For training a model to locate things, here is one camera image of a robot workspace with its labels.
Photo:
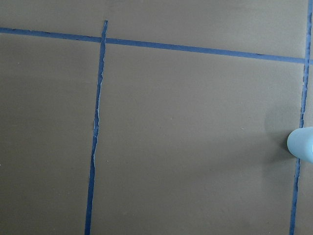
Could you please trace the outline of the light blue cup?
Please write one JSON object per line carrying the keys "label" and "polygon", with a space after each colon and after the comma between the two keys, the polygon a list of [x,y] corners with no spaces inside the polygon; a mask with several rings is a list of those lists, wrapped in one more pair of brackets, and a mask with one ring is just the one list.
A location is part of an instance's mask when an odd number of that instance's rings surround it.
{"label": "light blue cup", "polygon": [[293,130],[288,136],[287,147],[295,157],[313,163],[313,128],[304,127]]}

